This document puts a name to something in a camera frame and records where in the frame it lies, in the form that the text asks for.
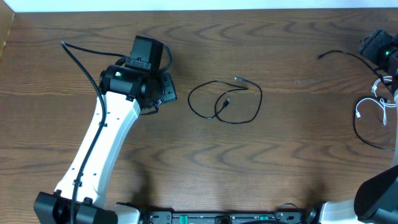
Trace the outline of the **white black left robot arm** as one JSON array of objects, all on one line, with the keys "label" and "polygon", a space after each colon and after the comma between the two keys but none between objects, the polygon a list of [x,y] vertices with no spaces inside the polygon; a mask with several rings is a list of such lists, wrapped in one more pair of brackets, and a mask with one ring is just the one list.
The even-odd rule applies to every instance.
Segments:
[{"label": "white black left robot arm", "polygon": [[159,106],[177,99],[168,73],[160,65],[170,49],[138,35],[129,55],[103,70],[99,82],[88,79],[96,107],[83,142],[54,192],[40,192],[34,212],[41,223],[140,223],[142,212],[130,203],[104,207],[111,174],[130,128],[139,116],[156,114]]}]

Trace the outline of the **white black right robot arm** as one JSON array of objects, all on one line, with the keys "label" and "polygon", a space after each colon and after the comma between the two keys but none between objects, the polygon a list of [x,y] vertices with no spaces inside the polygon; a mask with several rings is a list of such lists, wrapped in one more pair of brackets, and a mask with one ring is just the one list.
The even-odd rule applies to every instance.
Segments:
[{"label": "white black right robot arm", "polygon": [[[397,36],[376,29],[365,36],[356,58],[377,77],[371,94],[357,99],[353,107],[352,127],[361,118],[360,104],[374,102],[387,124],[387,110],[397,108]],[[397,148],[377,146],[362,138],[365,145],[390,154],[388,166],[364,181],[352,199],[326,201],[312,208],[303,218],[306,223],[397,223]]]}]

